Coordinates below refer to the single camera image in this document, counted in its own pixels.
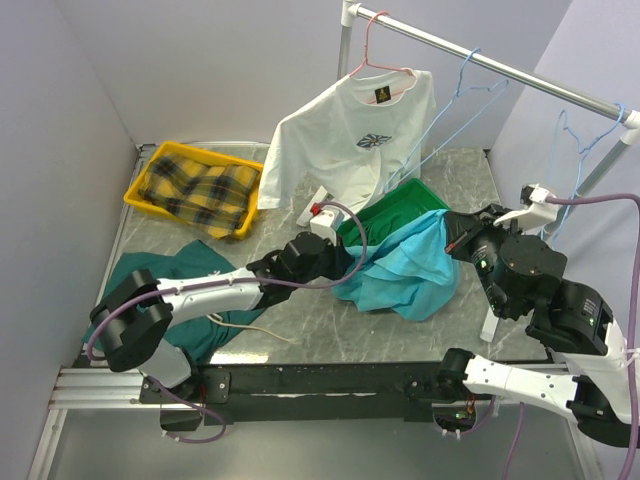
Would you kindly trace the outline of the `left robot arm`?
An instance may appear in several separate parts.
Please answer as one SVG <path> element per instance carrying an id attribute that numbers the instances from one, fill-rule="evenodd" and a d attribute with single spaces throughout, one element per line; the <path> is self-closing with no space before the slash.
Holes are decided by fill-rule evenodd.
<path id="1" fill-rule="evenodd" d="M 87 354 L 114 372 L 136 369 L 175 401 L 192 399 L 199 378 L 190 354 L 166 332 L 180 323 L 227 311 L 266 309 L 314 280 L 341 280 L 353 263 L 341 240 L 298 234 L 243 268 L 208 277 L 157 279 L 147 269 L 127 276 L 91 312 Z"/>

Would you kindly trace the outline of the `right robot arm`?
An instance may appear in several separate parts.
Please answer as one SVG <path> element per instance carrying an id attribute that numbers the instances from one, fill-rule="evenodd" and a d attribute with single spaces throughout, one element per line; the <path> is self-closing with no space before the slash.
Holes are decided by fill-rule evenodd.
<path id="1" fill-rule="evenodd" d="M 515 218 L 498 224 L 509 213 L 496 204 L 446 212 L 444 250 L 475 268 L 496 317 L 528 317 L 526 335 L 574 370 L 542 374 L 450 348 L 436 376 L 440 393 L 503 396 L 554 412 L 600 443 L 638 446 L 639 395 L 629 390 L 626 341 L 611 308 L 593 288 L 564 279 L 564 254 Z"/>

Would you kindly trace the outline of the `light blue t shirt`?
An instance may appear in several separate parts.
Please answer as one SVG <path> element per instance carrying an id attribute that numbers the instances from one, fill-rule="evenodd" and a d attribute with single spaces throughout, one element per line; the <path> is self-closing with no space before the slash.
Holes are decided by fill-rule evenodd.
<path id="1" fill-rule="evenodd" d="M 355 260 L 365 261 L 348 281 L 333 288 L 336 298 L 353 302 L 360 312 L 391 309 L 410 321 L 424 321 L 456 293 L 459 266 L 442 243 L 423 240 L 390 250 L 346 247 Z"/>

